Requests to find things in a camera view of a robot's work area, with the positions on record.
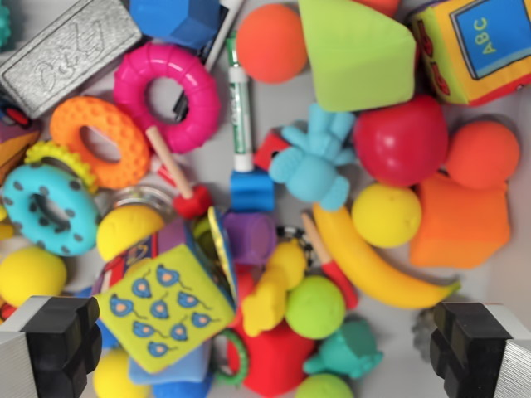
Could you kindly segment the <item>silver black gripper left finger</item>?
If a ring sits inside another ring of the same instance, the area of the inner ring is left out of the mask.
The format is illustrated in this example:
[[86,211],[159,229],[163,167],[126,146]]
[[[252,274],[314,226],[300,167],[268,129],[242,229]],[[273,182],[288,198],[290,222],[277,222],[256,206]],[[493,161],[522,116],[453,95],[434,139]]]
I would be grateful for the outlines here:
[[1,324],[2,397],[79,397],[98,366],[95,298],[32,296]]

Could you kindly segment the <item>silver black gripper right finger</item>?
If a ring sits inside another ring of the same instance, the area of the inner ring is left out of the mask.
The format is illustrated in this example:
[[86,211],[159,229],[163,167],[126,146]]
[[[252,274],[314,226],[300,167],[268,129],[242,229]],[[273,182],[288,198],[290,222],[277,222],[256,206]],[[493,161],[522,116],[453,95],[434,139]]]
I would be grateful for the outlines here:
[[435,306],[430,359],[449,397],[529,397],[530,329],[499,303]]

